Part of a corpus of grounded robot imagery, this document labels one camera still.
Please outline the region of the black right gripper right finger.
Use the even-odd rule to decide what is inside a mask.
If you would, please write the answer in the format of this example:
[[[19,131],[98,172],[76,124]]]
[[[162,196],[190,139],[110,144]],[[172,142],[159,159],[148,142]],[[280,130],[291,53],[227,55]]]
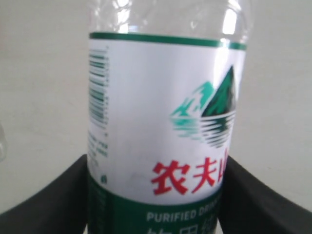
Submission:
[[[219,222],[225,234],[310,234],[312,213],[280,195],[229,157]]]

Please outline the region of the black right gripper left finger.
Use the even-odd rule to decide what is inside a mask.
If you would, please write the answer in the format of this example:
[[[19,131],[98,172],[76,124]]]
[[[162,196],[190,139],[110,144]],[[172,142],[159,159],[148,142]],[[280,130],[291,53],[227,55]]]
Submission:
[[[82,234],[87,224],[87,156],[0,215],[2,234]]]

